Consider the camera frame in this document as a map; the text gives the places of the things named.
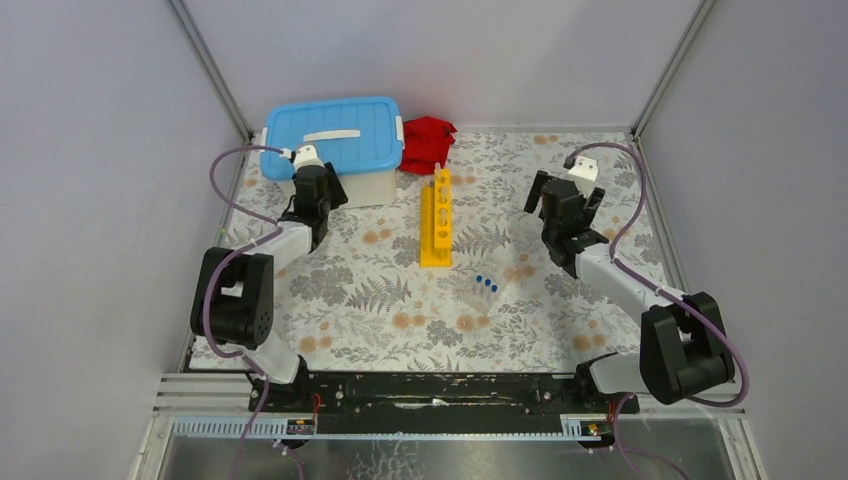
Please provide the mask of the clear plastic tube rack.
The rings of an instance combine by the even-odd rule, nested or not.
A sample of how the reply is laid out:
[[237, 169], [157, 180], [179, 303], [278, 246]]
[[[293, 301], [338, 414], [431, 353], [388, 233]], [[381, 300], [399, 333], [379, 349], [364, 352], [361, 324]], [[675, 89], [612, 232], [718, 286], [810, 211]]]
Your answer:
[[[479, 286], [475, 283], [477, 275], [482, 275], [483, 277], [483, 282]], [[491, 293], [491, 286], [488, 289], [485, 288], [485, 279], [490, 279], [492, 284], [498, 286], [497, 293]], [[479, 314], [487, 315], [492, 307], [499, 301], [505, 287], [506, 282], [499, 276], [496, 276], [493, 271], [473, 272], [468, 280], [460, 287], [457, 297], [460, 302], [464, 303], [472, 310]]]

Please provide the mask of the blue plastic bin lid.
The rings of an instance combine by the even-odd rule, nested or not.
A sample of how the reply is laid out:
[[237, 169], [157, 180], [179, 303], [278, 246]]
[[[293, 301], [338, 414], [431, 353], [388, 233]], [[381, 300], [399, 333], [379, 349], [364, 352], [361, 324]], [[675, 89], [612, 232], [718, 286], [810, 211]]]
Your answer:
[[266, 117], [265, 144], [296, 150], [311, 144], [340, 175], [396, 169], [405, 146], [396, 101], [351, 97], [281, 105]]

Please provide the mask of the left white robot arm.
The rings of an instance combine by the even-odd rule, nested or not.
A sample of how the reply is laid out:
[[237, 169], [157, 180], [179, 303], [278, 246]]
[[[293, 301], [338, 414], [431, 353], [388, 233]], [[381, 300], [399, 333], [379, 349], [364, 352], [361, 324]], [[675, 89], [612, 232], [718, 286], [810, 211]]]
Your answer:
[[273, 332], [274, 276], [278, 267], [314, 252], [328, 232], [330, 212], [348, 197], [332, 164], [296, 169], [290, 208], [272, 233], [239, 249], [212, 247], [203, 256], [190, 328], [216, 355], [240, 358], [274, 383], [272, 398], [288, 411], [309, 401], [298, 376], [302, 358]]

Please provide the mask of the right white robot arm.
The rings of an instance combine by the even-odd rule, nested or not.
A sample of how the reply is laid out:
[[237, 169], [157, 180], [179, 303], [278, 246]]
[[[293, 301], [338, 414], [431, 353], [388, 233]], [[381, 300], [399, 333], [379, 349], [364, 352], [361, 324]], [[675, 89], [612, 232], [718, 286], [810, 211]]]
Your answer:
[[576, 367], [577, 405], [597, 412], [614, 394], [638, 391], [670, 405], [733, 380], [736, 366], [715, 299], [648, 286], [614, 259], [608, 239], [591, 227], [604, 194], [596, 188], [584, 196], [574, 181], [539, 171], [524, 207], [539, 215], [552, 262], [602, 293], [640, 329], [637, 353], [605, 354]]

